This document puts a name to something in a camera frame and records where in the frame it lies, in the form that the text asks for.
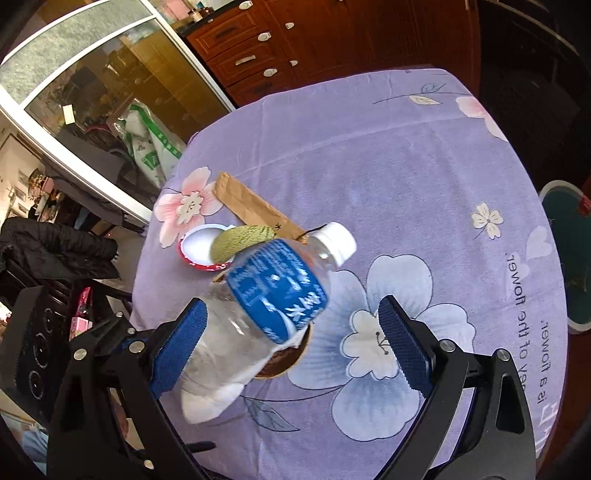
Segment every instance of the brown paper bag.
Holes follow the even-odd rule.
[[[213,189],[215,196],[247,225],[267,225],[281,238],[296,240],[304,234],[273,205],[227,172],[221,172]]]

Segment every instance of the black jacket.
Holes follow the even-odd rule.
[[[0,272],[10,258],[34,278],[119,278],[117,242],[66,225],[11,217],[0,229]]]

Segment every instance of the cabinet drawer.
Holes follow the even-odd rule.
[[[265,77],[265,70],[263,70],[235,83],[226,90],[238,106],[244,106],[270,93],[283,92],[297,86],[296,76],[289,62],[279,62],[272,68],[277,69],[277,73],[272,77]]]
[[[232,8],[218,17],[202,21],[207,21],[207,25],[198,28],[187,40],[203,60],[210,60],[234,45],[268,30],[267,21],[256,4],[248,10]]]
[[[250,38],[207,62],[218,81],[228,87],[285,60],[277,39]]]

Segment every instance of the leaf print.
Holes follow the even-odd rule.
[[[426,83],[421,87],[421,93],[435,93],[441,90],[445,83]]]
[[[257,425],[264,427],[273,432],[299,432],[300,429],[294,427],[281,415],[279,415],[274,408],[267,405],[256,398],[244,397],[244,403],[248,413]]]
[[[408,95],[408,98],[418,105],[441,105],[441,102],[433,100],[429,97],[423,97],[421,95]]]

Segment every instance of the white bottle cap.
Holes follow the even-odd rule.
[[[310,233],[328,249],[333,256],[336,266],[340,267],[357,250],[357,242],[344,226],[337,222],[330,222],[320,230]]]

